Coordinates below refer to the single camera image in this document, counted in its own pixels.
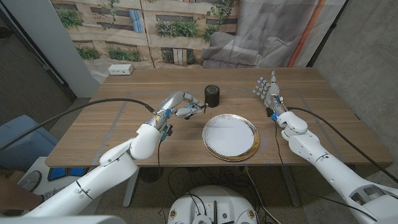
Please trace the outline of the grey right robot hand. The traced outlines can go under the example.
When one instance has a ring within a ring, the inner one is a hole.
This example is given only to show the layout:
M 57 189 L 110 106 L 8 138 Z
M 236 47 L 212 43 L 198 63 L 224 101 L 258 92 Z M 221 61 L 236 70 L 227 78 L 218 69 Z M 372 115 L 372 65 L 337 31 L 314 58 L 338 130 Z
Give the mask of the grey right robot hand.
M 257 81 L 257 85 L 252 92 L 256 94 L 264 102 L 265 106 L 272 110 L 276 116 L 279 116 L 287 111 L 286 107 L 282 105 L 282 99 L 279 86 L 277 84 L 275 70 L 271 72 L 270 81 L 267 81 L 261 77 Z

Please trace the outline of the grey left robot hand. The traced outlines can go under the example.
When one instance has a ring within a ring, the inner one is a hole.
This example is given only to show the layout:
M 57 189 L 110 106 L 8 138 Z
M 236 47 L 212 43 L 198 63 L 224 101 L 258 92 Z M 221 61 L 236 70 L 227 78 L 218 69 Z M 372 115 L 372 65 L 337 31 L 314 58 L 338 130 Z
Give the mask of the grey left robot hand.
M 196 113 L 205 109 L 206 105 L 189 93 L 177 91 L 161 102 L 147 124 L 161 131 L 167 125 L 167 120 L 174 114 L 177 118 L 190 119 Z

